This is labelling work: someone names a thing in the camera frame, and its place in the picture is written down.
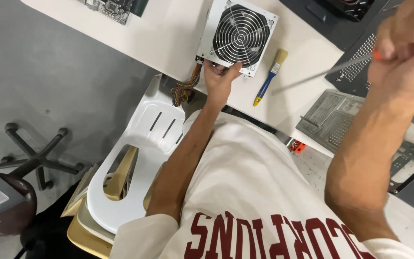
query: psu fan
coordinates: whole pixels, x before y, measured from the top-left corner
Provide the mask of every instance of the psu fan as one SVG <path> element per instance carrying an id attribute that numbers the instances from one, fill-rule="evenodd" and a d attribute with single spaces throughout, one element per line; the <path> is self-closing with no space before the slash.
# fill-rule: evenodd
<path id="1" fill-rule="evenodd" d="M 279 16 L 244 0 L 213 0 L 197 56 L 254 77 Z"/>

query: fan grill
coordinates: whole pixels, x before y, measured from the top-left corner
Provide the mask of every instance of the fan grill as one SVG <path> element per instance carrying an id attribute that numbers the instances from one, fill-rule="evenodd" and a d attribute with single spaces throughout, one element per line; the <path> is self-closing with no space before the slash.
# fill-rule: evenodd
<path id="1" fill-rule="evenodd" d="M 218 24 L 213 48 L 216 55 L 229 63 L 242 66 L 256 64 L 270 35 L 266 18 L 241 5 L 225 10 Z"/>

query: white desk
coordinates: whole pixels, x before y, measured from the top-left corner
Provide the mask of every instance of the white desk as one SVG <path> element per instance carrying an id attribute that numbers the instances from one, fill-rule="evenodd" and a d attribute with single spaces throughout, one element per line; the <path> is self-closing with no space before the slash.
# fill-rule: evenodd
<path id="1" fill-rule="evenodd" d="M 247 0 L 280 16 L 255 78 L 233 83 L 228 105 L 320 152 L 333 154 L 295 129 L 327 88 L 323 77 L 271 96 L 271 91 L 332 67 L 343 52 L 278 0 Z M 149 0 L 142 18 L 132 16 L 125 26 L 93 12 L 76 0 L 22 0 L 36 9 L 124 54 L 184 81 L 190 77 L 212 0 Z M 253 100 L 265 81 L 279 47 L 289 52 L 262 99 Z M 204 80 L 197 86 L 206 93 Z"/>

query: white plastic chair seat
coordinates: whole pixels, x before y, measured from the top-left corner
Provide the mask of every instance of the white plastic chair seat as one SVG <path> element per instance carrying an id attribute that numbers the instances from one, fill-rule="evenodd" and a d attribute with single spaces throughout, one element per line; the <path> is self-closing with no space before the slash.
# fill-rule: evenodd
<path id="1" fill-rule="evenodd" d="M 181 141 L 185 113 L 172 106 L 172 97 L 159 91 L 161 75 L 151 81 L 126 130 L 92 178 L 87 205 L 93 219 L 116 234 L 118 227 L 145 216 L 143 200 L 162 163 Z M 103 182 L 124 145 L 138 148 L 138 157 L 127 196 L 112 201 L 103 192 Z"/>

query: brush bristles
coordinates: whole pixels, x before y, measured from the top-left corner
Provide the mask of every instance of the brush bristles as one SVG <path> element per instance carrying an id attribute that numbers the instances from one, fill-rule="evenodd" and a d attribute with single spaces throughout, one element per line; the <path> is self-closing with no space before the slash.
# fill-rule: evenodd
<path id="1" fill-rule="evenodd" d="M 277 51 L 277 55 L 276 55 L 276 58 L 274 59 L 274 63 L 282 65 L 282 63 L 287 58 L 287 56 L 288 56 L 288 52 L 286 50 L 280 48 Z"/>

